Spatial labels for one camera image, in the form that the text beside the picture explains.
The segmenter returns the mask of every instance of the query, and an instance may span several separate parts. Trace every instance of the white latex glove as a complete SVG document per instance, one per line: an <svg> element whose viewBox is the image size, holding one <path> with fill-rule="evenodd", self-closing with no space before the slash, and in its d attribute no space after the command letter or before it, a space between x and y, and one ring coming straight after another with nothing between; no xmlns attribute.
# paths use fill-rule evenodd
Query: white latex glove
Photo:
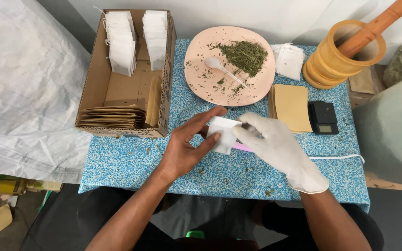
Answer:
<svg viewBox="0 0 402 251"><path fill-rule="evenodd" d="M237 120L251 126L247 129L233 127L235 136L266 163L286 174L292 189L306 193L319 193L328 189L327 178L305 154L285 123L251 112Z"/></svg>

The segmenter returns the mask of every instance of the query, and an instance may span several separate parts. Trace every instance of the wall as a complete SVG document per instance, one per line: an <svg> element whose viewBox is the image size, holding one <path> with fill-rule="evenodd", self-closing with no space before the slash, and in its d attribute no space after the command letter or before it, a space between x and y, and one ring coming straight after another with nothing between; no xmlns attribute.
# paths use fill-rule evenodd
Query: wall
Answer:
<svg viewBox="0 0 402 251"><path fill-rule="evenodd" d="M387 9L394 0L38 0L56 18L81 16L97 30L99 9L169 9L175 20L178 38L193 38L198 32L214 26L240 26L262 35L269 43L293 42L317 45L336 22L356 19L368 22ZM73 27L85 25L72 24ZM398 44L402 43L402 18L383 36L388 63Z"/></svg>

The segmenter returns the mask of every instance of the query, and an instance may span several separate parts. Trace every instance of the white cable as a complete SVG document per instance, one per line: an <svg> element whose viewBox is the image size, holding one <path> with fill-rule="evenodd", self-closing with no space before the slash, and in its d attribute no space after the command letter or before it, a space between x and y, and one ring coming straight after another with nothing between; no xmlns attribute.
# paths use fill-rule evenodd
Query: white cable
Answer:
<svg viewBox="0 0 402 251"><path fill-rule="evenodd" d="M365 160L362 156L360 156L359 154L350 154L347 156L341 156L341 157L310 157L310 159L347 159L347 158L351 158L351 157L360 157L362 160L362 163L365 163Z"/></svg>

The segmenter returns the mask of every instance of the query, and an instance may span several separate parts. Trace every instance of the table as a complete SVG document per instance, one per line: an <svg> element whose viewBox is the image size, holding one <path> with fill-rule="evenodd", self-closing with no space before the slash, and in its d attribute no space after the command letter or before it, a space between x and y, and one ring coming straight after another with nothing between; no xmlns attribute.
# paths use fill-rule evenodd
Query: table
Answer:
<svg viewBox="0 0 402 251"><path fill-rule="evenodd" d="M169 130L194 114L204 112L214 104L198 98L187 86L184 76L184 56L190 40L177 39ZM315 46L301 46L308 57ZM308 99L332 102L338 118L339 134L296 134L295 137L308 156L344 156L359 154L347 87L340 84L330 90L319 90L305 81L275 77L274 83L301 85L308 88ZM235 119L245 112L268 116L268 98L243 107L229 107L225 117ZM98 186L138 189L158 165L170 136L165 138L126 138L93 136L79 192ZM192 144L202 138L196 135ZM368 212L370 200L365 184L362 162L358 157L348 159L314 160L330 181L330 190L341 203L358 204ZM249 198L279 201L298 201L299 192L287 185L284 174L267 165L254 153L232 149L231 155L209 152L193 170L177 179L170 193L199 196Z"/></svg>

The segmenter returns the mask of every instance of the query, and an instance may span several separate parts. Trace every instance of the pink object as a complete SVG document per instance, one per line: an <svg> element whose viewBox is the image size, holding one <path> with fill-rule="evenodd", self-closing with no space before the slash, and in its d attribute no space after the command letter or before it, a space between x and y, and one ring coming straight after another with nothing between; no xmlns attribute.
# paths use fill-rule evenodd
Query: pink object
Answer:
<svg viewBox="0 0 402 251"><path fill-rule="evenodd" d="M235 75L249 87L237 89L242 86L225 72L208 67L205 59L215 57L226 64L227 71L234 72L237 67L227 62L220 49L213 47L218 43L230 45L231 41L244 40L260 43L268 55L255 77L249 78L244 72ZM276 63L271 46L259 34L240 27L219 26L201 31L193 38L185 54L184 73L188 86L201 99L222 106L247 106L269 92L276 74Z"/></svg>
<svg viewBox="0 0 402 251"><path fill-rule="evenodd" d="M235 142L234 146L232 146L232 148L238 149L238 150L242 150L242 151L248 151L248 152L253 152L249 147L247 147L244 144Z"/></svg>

